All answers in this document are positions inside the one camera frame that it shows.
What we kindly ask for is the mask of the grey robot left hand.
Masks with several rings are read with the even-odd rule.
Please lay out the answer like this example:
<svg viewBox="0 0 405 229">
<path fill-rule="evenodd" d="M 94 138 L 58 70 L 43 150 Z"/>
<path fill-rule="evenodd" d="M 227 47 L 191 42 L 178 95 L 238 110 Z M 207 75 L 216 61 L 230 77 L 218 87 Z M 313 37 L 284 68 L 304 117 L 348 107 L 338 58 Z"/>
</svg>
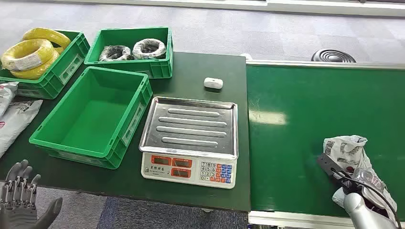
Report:
<svg viewBox="0 0 405 229">
<path fill-rule="evenodd" d="M 0 187 L 0 227 L 2 229 L 48 229 L 61 212 L 63 198 L 50 202 L 38 217 L 36 197 L 41 175 L 29 182 L 33 168 L 24 159 L 15 163 Z"/>
</svg>

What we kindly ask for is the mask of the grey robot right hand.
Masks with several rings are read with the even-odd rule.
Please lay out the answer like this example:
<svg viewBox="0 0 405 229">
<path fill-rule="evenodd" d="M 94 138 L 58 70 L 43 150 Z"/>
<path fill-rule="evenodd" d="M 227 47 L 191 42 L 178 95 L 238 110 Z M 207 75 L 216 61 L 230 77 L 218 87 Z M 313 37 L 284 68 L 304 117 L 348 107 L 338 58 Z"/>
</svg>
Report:
<svg viewBox="0 0 405 229">
<path fill-rule="evenodd" d="M 341 178 L 340 197 L 335 195 L 334 201 L 343 206 L 343 200 L 350 193 L 359 194 L 366 207 L 391 220 L 395 219 L 397 204 L 392 199 L 385 183 L 370 168 L 357 168 L 351 179 Z"/>
</svg>

